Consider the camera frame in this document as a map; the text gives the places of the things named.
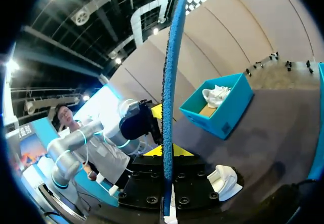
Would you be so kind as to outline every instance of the display screen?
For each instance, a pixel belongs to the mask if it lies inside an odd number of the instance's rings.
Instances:
[[[100,119],[106,130],[112,129],[120,121],[118,106],[120,98],[108,85],[103,86],[74,115],[75,120]]]

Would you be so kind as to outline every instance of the ceiling duct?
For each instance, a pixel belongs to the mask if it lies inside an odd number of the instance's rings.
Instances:
[[[78,26],[84,25],[90,15],[98,10],[100,7],[110,2],[111,0],[91,0],[89,3],[79,9],[72,17],[71,20]]]
[[[134,36],[131,35],[129,36],[126,40],[124,40],[123,42],[121,42],[114,50],[112,50],[108,56],[111,58],[111,59],[115,59],[118,55],[118,52],[124,48],[124,46],[126,46],[131,40],[134,39]]]
[[[56,107],[57,104],[63,103],[73,103],[77,105],[80,102],[80,99],[77,96],[69,96],[69,97],[60,97],[60,98],[49,98],[49,99],[40,99],[34,101],[25,101],[25,111],[29,115],[33,115],[36,109],[41,109],[44,107]]]
[[[143,44],[141,15],[151,11],[152,9],[158,6],[161,6],[158,15],[158,21],[159,23],[164,23],[166,21],[165,14],[166,14],[168,3],[169,0],[154,0],[148,4],[143,5],[142,7],[140,7],[134,12],[134,14],[131,17],[131,25],[132,25],[132,31],[133,31],[136,47]]]

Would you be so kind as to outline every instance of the blue cardboard box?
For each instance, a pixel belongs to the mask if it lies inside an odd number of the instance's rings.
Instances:
[[[206,106],[203,89],[214,89],[217,86],[232,88],[227,98],[210,117],[200,115]],[[205,81],[180,107],[180,110],[197,126],[225,139],[233,130],[249,105],[254,92],[243,73],[232,74]]]
[[[324,120],[324,64],[319,63],[318,68],[320,81],[320,126],[322,126]]]

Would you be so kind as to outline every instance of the cardboard piece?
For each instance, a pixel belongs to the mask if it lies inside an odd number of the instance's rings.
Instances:
[[[206,104],[206,106],[200,111],[200,115],[206,116],[206,117],[210,117],[214,111],[216,111],[217,108],[209,108],[208,104]]]

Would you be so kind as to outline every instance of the ventilation fan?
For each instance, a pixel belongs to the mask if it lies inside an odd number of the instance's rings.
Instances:
[[[81,26],[89,20],[90,13],[87,10],[79,10],[74,17],[76,25]]]

